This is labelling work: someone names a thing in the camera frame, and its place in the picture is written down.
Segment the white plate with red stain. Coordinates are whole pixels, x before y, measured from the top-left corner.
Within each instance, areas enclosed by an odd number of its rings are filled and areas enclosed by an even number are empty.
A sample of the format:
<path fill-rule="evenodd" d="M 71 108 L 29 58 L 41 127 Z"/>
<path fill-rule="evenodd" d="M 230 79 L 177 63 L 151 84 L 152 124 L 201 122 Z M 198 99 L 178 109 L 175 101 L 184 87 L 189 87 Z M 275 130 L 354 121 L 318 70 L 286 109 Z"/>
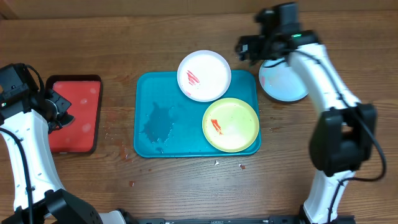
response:
<path fill-rule="evenodd" d="M 177 83 L 190 99 L 210 102 L 223 96 L 231 83 L 231 69 L 220 54 L 198 50 L 188 54 L 178 66 Z"/>

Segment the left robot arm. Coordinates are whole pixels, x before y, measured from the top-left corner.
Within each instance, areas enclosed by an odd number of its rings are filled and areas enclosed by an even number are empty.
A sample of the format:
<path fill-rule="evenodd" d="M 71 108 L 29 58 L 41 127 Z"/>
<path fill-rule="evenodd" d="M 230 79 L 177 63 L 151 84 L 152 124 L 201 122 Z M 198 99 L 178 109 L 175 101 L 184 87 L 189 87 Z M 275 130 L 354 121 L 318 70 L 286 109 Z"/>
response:
<path fill-rule="evenodd" d="M 3 223 L 128 223 L 122 210 L 99 213 L 67 192 L 57 174 L 49 134 L 73 121 L 70 102 L 45 89 L 35 69 L 24 63 L 1 68 L 1 135 L 11 161 L 15 185 L 14 214 Z"/>

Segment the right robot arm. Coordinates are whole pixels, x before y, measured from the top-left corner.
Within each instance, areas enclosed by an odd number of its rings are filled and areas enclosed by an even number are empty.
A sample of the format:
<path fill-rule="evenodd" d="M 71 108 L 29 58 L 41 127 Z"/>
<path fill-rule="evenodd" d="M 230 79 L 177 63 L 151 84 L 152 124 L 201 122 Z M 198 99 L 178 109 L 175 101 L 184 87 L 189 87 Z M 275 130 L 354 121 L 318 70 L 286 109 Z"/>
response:
<path fill-rule="evenodd" d="M 348 182 L 377 182 L 386 174 L 386 158 L 374 137 L 377 111 L 363 104 L 345 85 L 326 47 L 313 30 L 303 30 L 295 2 L 259 11 L 258 35 L 244 35 L 235 51 L 252 64 L 273 60 L 287 65 L 303 81 L 318 122 L 309 143 L 316 173 L 296 223 L 354 223 L 339 217 L 339 202 Z"/>

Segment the light blue plate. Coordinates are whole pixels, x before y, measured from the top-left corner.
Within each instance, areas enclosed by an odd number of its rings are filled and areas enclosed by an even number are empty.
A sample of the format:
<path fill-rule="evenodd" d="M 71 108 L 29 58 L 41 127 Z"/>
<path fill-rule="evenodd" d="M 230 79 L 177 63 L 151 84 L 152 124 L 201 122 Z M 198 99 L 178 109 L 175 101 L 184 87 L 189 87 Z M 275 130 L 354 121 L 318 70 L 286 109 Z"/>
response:
<path fill-rule="evenodd" d="M 259 69 L 259 82 L 265 93 L 275 101 L 293 103 L 308 95 L 299 76 L 283 58 L 265 60 Z"/>

